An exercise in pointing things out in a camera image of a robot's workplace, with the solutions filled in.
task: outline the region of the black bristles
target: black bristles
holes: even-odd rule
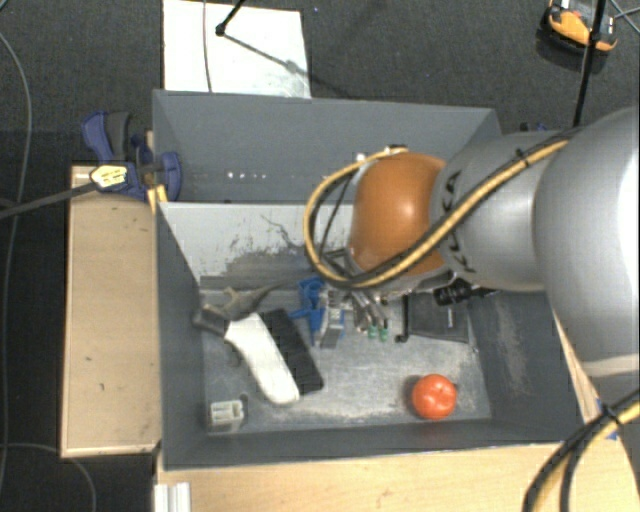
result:
[[[322,376],[287,312],[284,309],[276,309],[261,313],[260,317],[273,336],[300,394],[322,389],[324,386]]]

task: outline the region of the blue clamp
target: blue clamp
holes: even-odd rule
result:
[[[122,171],[120,178],[108,185],[104,180],[93,180],[96,188],[100,192],[123,194],[144,202],[151,185],[145,184],[143,177],[152,174],[152,182],[156,184],[157,175],[163,173],[167,198],[169,201],[175,201],[180,195],[182,184],[182,167],[177,153],[163,153],[160,161],[155,162],[153,152],[147,146],[144,137],[136,134],[129,140],[135,150],[136,163],[128,161],[126,145],[129,117],[127,112],[109,114],[99,110],[82,121],[84,142],[96,154],[100,165],[117,164]]]

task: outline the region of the yellow tag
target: yellow tag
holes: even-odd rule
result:
[[[150,188],[149,190],[147,190],[147,199],[149,200],[149,206],[151,206],[151,213],[153,215],[155,215],[156,214],[156,202],[157,202],[156,189],[155,188]]]
[[[167,198],[167,189],[164,188],[164,185],[158,185],[156,187],[156,193],[159,203],[166,203],[167,201],[169,201],[169,199]]]
[[[127,181],[127,168],[123,165],[101,165],[91,172],[91,179],[100,188],[121,185]]]

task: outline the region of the blue plastic object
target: blue plastic object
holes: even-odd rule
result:
[[[89,149],[91,149],[101,165],[113,163],[116,161],[115,152],[113,150],[113,144],[116,147],[121,148],[119,151],[124,152],[124,140],[126,140],[126,126],[128,124],[128,114],[113,114],[117,116],[112,118],[112,126],[110,127],[112,132],[111,137],[115,137],[122,140],[110,141],[109,140],[109,128],[108,117],[109,114],[102,110],[98,110],[88,115],[82,121],[82,137]],[[131,145],[136,150],[137,164],[141,165],[140,169],[136,168],[136,164],[132,162],[122,162],[119,160],[118,165],[125,166],[127,169],[127,181],[109,187],[101,187],[97,183],[97,189],[100,192],[114,192],[123,194],[138,201],[145,202],[147,200],[148,186],[141,182],[138,172],[144,174],[145,167],[154,165],[157,169],[160,168],[160,164],[165,173],[165,186],[167,189],[167,199],[169,201],[175,201],[180,195],[180,188],[182,185],[182,167],[177,153],[166,152],[160,157],[160,164],[154,164],[153,153],[149,146],[147,146],[144,138],[141,135],[134,135],[130,139]]]
[[[82,121],[82,138],[84,139],[84,143],[96,154],[98,162],[101,164],[107,164],[114,160],[113,150],[111,149],[111,143],[109,142],[105,128],[108,115],[106,112],[98,110],[97,112],[89,114],[84,121]]]
[[[309,277],[298,281],[298,296],[302,307],[289,313],[289,318],[307,318],[309,331],[311,332],[311,344],[315,344],[315,335],[322,327],[322,318],[325,308],[320,304],[320,290],[324,287],[324,281],[317,277]]]

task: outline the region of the white paper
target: white paper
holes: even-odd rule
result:
[[[227,26],[216,26],[231,5],[207,4],[212,92],[310,98],[302,20],[296,11],[242,7]],[[164,0],[164,87],[207,92],[203,4]]]

